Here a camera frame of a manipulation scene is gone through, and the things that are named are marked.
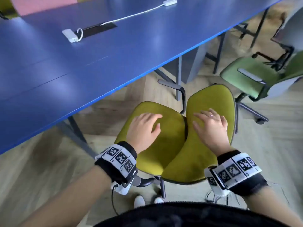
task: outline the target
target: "wooden floor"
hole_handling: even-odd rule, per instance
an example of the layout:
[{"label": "wooden floor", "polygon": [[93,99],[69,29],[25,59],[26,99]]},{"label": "wooden floor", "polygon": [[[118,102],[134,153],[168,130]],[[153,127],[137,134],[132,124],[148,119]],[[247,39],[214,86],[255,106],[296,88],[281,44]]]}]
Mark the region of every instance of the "wooden floor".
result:
[{"label": "wooden floor", "polygon": [[[231,30],[227,34],[222,53],[219,72],[235,58],[262,51],[277,58],[282,50],[269,41],[279,25],[276,18],[281,10],[288,10],[289,2],[276,5],[269,13],[257,43],[250,51],[252,41],[245,36],[239,41],[239,32]],[[250,26],[256,29],[259,17],[251,19]],[[212,41],[209,51],[215,54],[217,39]],[[183,85],[187,98],[213,83],[226,84],[237,96],[240,92],[212,75],[213,62],[204,61],[199,76]],[[153,101],[181,110],[181,102],[174,99],[175,92],[157,83],[159,76],[154,72],[124,87],[91,107],[75,115],[86,139],[97,152],[112,144],[134,107],[142,101]],[[270,121],[258,125],[247,112],[240,110],[239,131],[233,146],[247,152],[263,169],[263,175],[270,185],[289,206],[303,217],[303,80],[295,83],[290,90],[279,98],[244,102],[266,115]],[[64,137],[55,127],[24,142],[0,156],[0,226],[16,226],[51,196],[63,190],[68,183],[86,172],[93,159],[85,154],[70,139]],[[191,186],[166,183],[166,201],[204,201],[210,190],[207,182]],[[157,195],[158,188],[131,188],[126,195],[114,195],[118,212],[129,210],[134,197],[140,193],[147,203]],[[81,223],[94,225],[98,221],[114,216],[110,191],[100,198]],[[245,208],[242,199],[237,203],[234,195],[229,205]]]}]

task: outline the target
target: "desk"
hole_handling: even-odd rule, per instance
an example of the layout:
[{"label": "desk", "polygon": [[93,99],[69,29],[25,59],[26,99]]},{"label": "desk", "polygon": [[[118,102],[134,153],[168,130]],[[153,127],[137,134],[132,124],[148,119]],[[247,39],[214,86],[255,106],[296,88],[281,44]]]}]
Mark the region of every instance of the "desk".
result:
[{"label": "desk", "polygon": [[61,32],[163,1],[91,0],[1,22],[0,154],[281,0],[178,0],[77,43]]}]

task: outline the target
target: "yellow chair seat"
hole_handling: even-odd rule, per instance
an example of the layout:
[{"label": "yellow chair seat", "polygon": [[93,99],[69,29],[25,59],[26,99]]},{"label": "yellow chair seat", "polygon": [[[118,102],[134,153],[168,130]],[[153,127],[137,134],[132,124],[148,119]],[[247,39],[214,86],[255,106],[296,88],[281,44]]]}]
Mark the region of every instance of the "yellow chair seat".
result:
[{"label": "yellow chair seat", "polygon": [[192,121],[201,126],[203,122],[193,116],[194,112],[214,109],[228,121],[228,137],[231,142],[235,126],[235,102],[230,90],[221,84],[212,85],[192,95],[187,103],[186,137],[185,118],[175,110],[153,102],[140,103],[129,117],[115,143],[124,141],[128,127],[135,116],[145,112],[163,115],[155,125],[161,124],[161,133],[155,142],[137,158],[137,168],[152,175],[161,175],[174,183],[196,183],[205,178],[204,169],[217,164],[216,156],[200,141]]},{"label": "yellow chair seat", "polygon": [[128,118],[115,143],[126,139],[128,127],[133,118],[145,112],[163,115],[155,123],[155,125],[160,123],[161,133],[148,149],[138,155],[137,168],[152,175],[161,175],[185,142],[185,121],[180,113],[158,103],[140,103]]}]

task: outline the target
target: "white shoe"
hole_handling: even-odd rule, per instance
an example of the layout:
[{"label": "white shoe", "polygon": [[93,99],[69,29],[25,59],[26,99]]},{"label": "white shoe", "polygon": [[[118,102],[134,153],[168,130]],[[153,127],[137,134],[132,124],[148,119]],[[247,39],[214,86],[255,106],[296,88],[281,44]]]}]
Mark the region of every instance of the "white shoe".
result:
[{"label": "white shoe", "polygon": [[145,201],[144,198],[141,195],[139,195],[134,199],[134,209],[141,206],[145,206]]},{"label": "white shoe", "polygon": [[159,203],[164,203],[163,198],[157,197],[157,198],[154,200],[154,204],[159,204]]}]

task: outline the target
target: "hand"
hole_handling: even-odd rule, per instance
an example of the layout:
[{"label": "hand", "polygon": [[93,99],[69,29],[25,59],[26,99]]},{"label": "hand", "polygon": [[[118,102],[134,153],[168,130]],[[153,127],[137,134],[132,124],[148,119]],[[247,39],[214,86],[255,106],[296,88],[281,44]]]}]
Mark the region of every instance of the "hand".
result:
[{"label": "hand", "polygon": [[229,144],[227,136],[227,120],[213,109],[194,113],[194,116],[204,122],[200,127],[196,121],[193,126],[201,141],[218,157],[226,152],[234,150]]},{"label": "hand", "polygon": [[160,134],[159,123],[152,131],[154,123],[159,118],[162,118],[161,114],[143,113],[131,122],[126,141],[135,149],[137,154],[149,148]]}]

